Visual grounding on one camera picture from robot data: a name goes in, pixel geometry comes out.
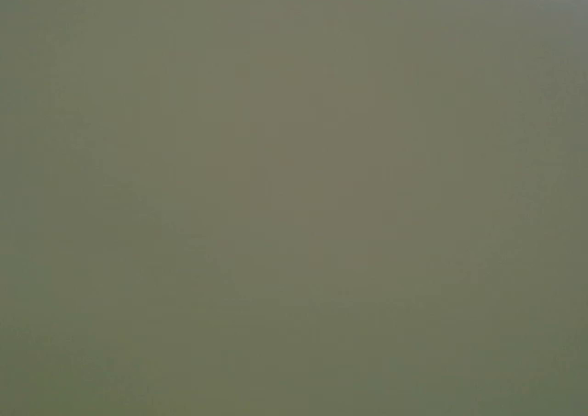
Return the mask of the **pale green plastic bag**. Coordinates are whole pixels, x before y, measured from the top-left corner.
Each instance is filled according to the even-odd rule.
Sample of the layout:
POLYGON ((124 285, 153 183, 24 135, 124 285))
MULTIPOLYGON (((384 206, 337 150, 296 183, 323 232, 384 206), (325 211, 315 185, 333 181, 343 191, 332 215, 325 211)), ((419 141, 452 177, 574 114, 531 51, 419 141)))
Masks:
POLYGON ((4 415, 584 415, 587 0, 1 0, 4 415))

